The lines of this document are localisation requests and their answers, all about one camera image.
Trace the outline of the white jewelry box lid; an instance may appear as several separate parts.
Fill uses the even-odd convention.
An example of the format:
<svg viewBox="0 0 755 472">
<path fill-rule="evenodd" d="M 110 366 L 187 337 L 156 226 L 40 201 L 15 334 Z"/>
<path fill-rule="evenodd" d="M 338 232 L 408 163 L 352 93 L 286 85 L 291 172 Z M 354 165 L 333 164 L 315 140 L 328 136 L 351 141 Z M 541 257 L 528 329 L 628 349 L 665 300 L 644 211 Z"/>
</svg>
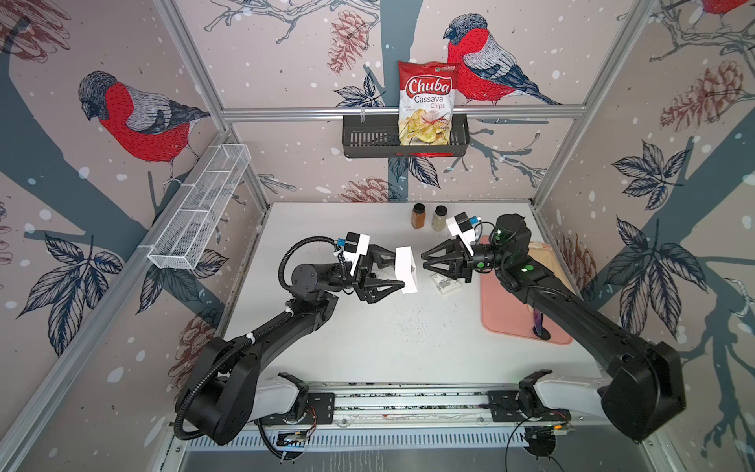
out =
<svg viewBox="0 0 755 472">
<path fill-rule="evenodd" d="M 417 268 L 412 248 L 410 246 L 398 247 L 395 251 L 395 276 L 404 283 L 403 294 L 418 292 Z"/>
</svg>

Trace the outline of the white lift-off lid jewelry box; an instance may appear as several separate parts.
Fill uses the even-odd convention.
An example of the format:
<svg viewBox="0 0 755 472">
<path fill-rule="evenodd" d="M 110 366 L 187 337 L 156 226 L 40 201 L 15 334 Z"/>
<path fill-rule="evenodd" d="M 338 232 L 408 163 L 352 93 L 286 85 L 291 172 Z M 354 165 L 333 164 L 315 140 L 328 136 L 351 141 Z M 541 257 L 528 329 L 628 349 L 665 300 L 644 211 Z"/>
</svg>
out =
<svg viewBox="0 0 755 472">
<path fill-rule="evenodd" d="M 463 286 L 459 280 L 445 277 L 439 273 L 432 273 L 431 281 L 442 296 L 450 295 L 450 293 L 458 291 Z"/>
</svg>

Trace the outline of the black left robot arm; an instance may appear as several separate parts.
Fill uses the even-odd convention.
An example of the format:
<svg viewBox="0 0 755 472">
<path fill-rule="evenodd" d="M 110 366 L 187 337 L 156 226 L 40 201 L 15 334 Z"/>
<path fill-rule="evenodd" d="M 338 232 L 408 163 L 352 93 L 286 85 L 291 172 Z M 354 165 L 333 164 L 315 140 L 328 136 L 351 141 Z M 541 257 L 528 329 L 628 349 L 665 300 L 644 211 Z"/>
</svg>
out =
<svg viewBox="0 0 755 472">
<path fill-rule="evenodd" d="M 204 346 L 175 403 L 175 438 L 208 437 L 224 446 L 251 420 L 271 415 L 302 418 L 308 385 L 285 373 L 265 384 L 261 373 L 331 319 L 340 293 L 354 293 L 376 304 L 401 291 L 404 281 L 374 273 L 396 262 L 395 252 L 359 233 L 350 232 L 344 239 L 310 236 L 295 243 L 277 269 L 278 282 L 290 296 L 284 310 L 243 336 L 215 337 Z"/>
</svg>

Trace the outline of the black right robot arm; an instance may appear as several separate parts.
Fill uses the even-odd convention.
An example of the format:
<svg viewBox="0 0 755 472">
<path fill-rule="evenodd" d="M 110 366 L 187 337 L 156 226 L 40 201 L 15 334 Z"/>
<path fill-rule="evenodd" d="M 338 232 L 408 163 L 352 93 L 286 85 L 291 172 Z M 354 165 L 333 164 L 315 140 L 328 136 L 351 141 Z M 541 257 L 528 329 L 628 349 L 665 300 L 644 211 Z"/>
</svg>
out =
<svg viewBox="0 0 755 472">
<path fill-rule="evenodd" d="M 451 238 L 422 254 L 424 269 L 465 282 L 489 269 L 508 293 L 556 322 L 607 372 L 601 407 L 627 438 L 642 442 L 684 411 L 681 359 L 672 346 L 627 332 L 570 292 L 530 256 L 531 231 L 520 214 L 499 216 L 485 244 L 475 239 L 478 221 L 450 218 Z"/>
</svg>

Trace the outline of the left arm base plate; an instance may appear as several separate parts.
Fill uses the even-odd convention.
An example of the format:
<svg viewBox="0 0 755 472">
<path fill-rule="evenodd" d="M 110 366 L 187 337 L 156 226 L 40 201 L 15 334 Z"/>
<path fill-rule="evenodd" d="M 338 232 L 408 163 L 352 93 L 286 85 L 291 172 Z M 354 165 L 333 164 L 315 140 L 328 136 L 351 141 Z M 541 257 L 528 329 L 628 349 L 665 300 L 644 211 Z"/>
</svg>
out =
<svg viewBox="0 0 755 472">
<path fill-rule="evenodd" d="M 335 412 L 334 393 L 310 393 L 303 413 L 294 418 L 292 413 L 267 415 L 261 422 L 267 426 L 304 427 L 317 423 L 319 426 L 331 425 Z"/>
</svg>

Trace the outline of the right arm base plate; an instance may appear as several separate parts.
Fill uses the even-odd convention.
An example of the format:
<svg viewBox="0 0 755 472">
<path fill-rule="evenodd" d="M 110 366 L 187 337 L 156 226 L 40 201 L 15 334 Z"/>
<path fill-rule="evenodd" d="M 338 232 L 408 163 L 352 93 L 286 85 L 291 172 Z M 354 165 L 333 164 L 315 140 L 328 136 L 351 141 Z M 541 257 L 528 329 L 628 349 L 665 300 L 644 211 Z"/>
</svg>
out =
<svg viewBox="0 0 755 472">
<path fill-rule="evenodd" d="M 528 418 L 531 422 L 566 423 L 571 420 L 571 414 L 563 409 L 546 409 L 542 413 L 526 413 L 518 402 L 518 392 L 508 389 L 494 389 L 488 391 L 487 407 L 491 410 L 494 423 L 518 423 Z"/>
</svg>

